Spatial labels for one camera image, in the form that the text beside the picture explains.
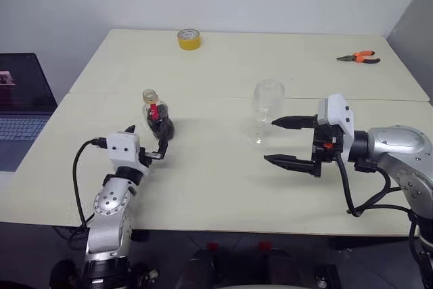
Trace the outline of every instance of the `pliers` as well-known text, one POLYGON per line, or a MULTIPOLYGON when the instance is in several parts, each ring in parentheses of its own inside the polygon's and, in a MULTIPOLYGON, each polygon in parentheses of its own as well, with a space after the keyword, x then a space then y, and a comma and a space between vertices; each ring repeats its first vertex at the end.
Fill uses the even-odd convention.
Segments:
POLYGON ((337 60, 340 61, 355 61, 355 62, 362 62, 364 64, 377 64, 380 59, 366 59, 364 56, 374 55, 374 51, 361 51, 356 52, 352 55, 345 55, 344 57, 339 57, 337 60))

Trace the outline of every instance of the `plastic bottle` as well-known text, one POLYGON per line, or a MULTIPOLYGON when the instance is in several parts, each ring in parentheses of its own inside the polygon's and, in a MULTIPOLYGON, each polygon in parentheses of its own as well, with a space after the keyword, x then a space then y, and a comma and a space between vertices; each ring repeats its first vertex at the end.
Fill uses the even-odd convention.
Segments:
POLYGON ((170 140, 175 134, 175 126, 168 116, 168 106, 161 101, 153 89, 143 92, 143 115, 158 139, 170 140))

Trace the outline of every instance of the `laptop screen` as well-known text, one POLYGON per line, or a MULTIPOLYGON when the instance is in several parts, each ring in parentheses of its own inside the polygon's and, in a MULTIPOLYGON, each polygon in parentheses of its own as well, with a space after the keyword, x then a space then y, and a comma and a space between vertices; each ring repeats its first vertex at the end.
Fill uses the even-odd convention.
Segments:
POLYGON ((56 107, 34 53, 0 53, 0 113, 50 113, 56 107))

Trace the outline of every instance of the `laptop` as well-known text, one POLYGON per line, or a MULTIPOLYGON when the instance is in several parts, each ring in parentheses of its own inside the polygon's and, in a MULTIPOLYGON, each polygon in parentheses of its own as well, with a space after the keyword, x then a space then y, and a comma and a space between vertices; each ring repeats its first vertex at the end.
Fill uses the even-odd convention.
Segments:
POLYGON ((15 171, 57 108, 34 53, 0 53, 0 171, 15 171))

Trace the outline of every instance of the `red label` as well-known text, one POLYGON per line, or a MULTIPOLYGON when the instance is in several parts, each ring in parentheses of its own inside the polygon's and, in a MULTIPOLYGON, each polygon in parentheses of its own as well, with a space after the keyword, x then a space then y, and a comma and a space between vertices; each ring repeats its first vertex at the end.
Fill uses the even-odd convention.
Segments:
POLYGON ((156 104, 150 104, 150 116, 152 117, 152 120, 158 118, 158 107, 156 104))

